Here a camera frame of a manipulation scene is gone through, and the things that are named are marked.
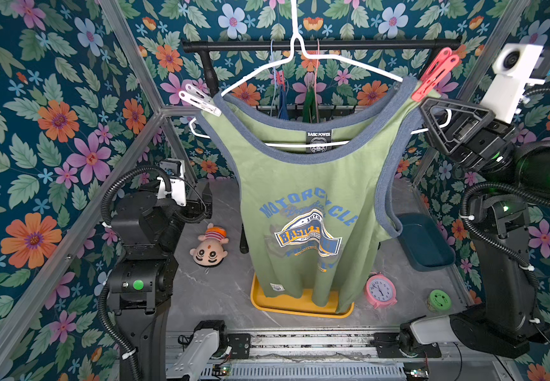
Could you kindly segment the olive green tank top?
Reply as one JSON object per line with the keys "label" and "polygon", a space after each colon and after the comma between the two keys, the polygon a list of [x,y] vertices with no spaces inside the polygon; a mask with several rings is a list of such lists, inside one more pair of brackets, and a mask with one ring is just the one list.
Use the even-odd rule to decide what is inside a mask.
{"label": "olive green tank top", "polygon": [[338,294],[339,313],[362,295],[383,241],[403,229],[392,184],[423,121],[407,77],[371,106],[310,124],[263,114],[233,95],[216,95],[219,115],[200,128],[230,165],[240,190],[249,254],[265,295],[316,306]]}

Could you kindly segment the white clothespin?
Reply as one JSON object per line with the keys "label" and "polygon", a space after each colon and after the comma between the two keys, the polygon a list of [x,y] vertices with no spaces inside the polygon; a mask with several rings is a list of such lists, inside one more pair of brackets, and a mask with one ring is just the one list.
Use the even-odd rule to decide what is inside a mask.
{"label": "white clothespin", "polygon": [[222,115],[222,111],[214,104],[211,96],[205,94],[192,84],[187,84],[184,90],[179,91],[178,95],[182,103],[187,103],[198,110],[196,113],[197,116],[201,113],[208,113],[216,117]]}

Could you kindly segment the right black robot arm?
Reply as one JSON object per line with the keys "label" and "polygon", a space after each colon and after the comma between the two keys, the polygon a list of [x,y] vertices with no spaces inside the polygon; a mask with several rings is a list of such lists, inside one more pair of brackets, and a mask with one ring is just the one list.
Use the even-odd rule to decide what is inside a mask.
{"label": "right black robot arm", "polygon": [[517,145],[518,128],[483,106],[426,98],[419,109],[428,143],[481,175],[462,195],[459,217],[478,254],[486,300],[460,313],[403,324],[400,351],[414,357],[430,345],[451,342],[520,357],[531,343],[550,339],[529,258],[529,208],[550,208],[550,141]]}

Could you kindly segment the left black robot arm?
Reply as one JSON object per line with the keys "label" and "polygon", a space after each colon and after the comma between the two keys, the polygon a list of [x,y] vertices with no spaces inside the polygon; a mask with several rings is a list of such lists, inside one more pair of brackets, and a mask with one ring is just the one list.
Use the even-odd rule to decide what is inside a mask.
{"label": "left black robot arm", "polygon": [[188,224],[212,215],[205,186],[186,203],[173,198],[173,178],[148,164],[120,175],[100,213],[125,253],[98,295],[98,316],[119,345],[121,380],[165,380],[165,331],[178,269],[175,251]]}

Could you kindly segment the red clothespin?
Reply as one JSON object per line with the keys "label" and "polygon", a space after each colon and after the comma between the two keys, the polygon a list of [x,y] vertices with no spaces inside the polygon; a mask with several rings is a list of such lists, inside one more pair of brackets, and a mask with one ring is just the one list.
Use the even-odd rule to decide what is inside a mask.
{"label": "red clothespin", "polygon": [[411,99],[421,103],[459,62],[459,56],[451,48],[442,49],[421,76],[420,85],[411,95]]}

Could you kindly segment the white wire hanger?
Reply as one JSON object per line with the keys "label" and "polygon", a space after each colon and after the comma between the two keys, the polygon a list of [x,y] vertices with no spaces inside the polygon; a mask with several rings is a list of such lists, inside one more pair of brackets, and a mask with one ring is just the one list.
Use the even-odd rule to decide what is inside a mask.
{"label": "white wire hanger", "polygon": [[[282,60],[276,60],[274,63],[267,63],[267,64],[265,63],[264,65],[254,69],[250,74],[248,74],[247,76],[244,76],[238,82],[236,82],[235,84],[233,84],[230,87],[227,87],[225,90],[223,90],[221,92],[222,96],[232,92],[232,90],[240,87],[242,84],[244,84],[247,81],[249,81],[250,79],[256,77],[258,74],[262,73],[263,71],[269,71],[270,68],[272,68],[272,67],[278,68],[279,66],[285,65],[288,62],[292,62],[292,60],[295,58],[295,55],[296,55],[297,52],[298,52],[299,56],[305,56],[308,60],[317,60],[317,59],[319,59],[319,61],[321,61],[321,60],[338,60],[339,62],[348,64],[349,66],[355,66],[355,67],[358,67],[358,68],[362,68],[363,70],[370,71],[372,73],[376,73],[380,76],[387,77],[387,78],[392,79],[392,80],[397,81],[397,82],[402,82],[403,81],[402,77],[397,76],[397,75],[395,75],[395,74],[393,74],[389,71],[386,71],[384,69],[380,69],[380,68],[371,66],[367,63],[362,63],[358,60],[353,60],[351,58],[347,58],[347,57],[344,57],[344,56],[341,56],[341,55],[335,55],[335,54],[331,54],[331,53],[329,53],[329,54],[322,54],[322,53],[311,54],[308,50],[308,46],[307,46],[308,43],[305,42],[305,40],[303,39],[303,36],[300,34],[300,30],[299,30],[299,27],[297,25],[297,22],[298,22],[297,1],[291,1],[291,7],[292,7],[292,9],[291,9],[291,11],[292,11],[292,21],[293,21],[292,22],[292,24],[293,24],[292,25],[292,27],[293,27],[292,28],[293,29],[292,30],[292,36],[291,36],[289,42],[287,42],[287,43],[285,41],[278,41],[278,43],[277,43],[277,44],[279,44],[279,43],[284,44],[283,46],[285,46],[285,44],[289,45],[289,47],[287,49],[283,48],[281,46],[279,47],[279,49],[282,50],[282,51],[284,51],[284,50],[289,51],[289,56],[285,57]],[[256,49],[256,50],[259,49],[258,42],[255,42],[255,43],[254,42],[249,42],[248,44],[246,44],[246,42],[247,41],[242,41],[240,43],[234,43],[234,44],[231,43],[232,45],[230,47],[231,47],[232,50],[236,50],[236,51],[239,51],[239,52],[241,52],[242,50],[245,50],[245,49],[242,49],[242,48],[250,48],[250,49]],[[437,42],[438,41],[436,41],[436,40],[430,40],[430,41],[427,41],[427,42],[426,41],[413,41],[413,40],[402,40],[402,41],[357,40],[357,41],[325,41],[323,43],[323,45],[324,45],[324,48],[326,50],[329,50],[329,49],[334,49],[334,50],[351,49],[351,48],[357,48],[357,49],[361,49],[361,50],[364,50],[364,49],[381,50],[381,49],[394,49],[394,48],[398,48],[398,49],[432,48],[432,52],[435,52],[435,49],[438,48],[438,46],[437,46],[438,44],[436,44]],[[199,52],[207,53],[208,57],[209,57],[209,52],[213,49],[215,49],[217,51],[226,50],[225,49],[226,44],[224,44],[223,42],[222,43],[214,42],[214,43],[205,43],[205,44],[195,42],[195,43],[191,43],[190,45],[191,45],[190,47],[184,48],[184,51],[188,50],[190,52],[192,50],[190,48],[197,48]],[[190,121],[190,124],[189,124],[192,134],[194,134],[197,137],[211,139],[208,135],[200,134],[200,133],[197,133],[195,131],[195,127],[194,127],[195,122],[196,122],[196,120],[192,119]],[[278,148],[278,149],[283,149],[283,148],[309,149],[309,148],[322,148],[322,147],[323,148],[338,147],[338,146],[341,146],[341,145],[345,145],[349,142],[350,141],[333,141],[331,143],[313,143],[313,144],[266,143],[266,145],[270,146],[270,147],[273,147],[273,148]]]}

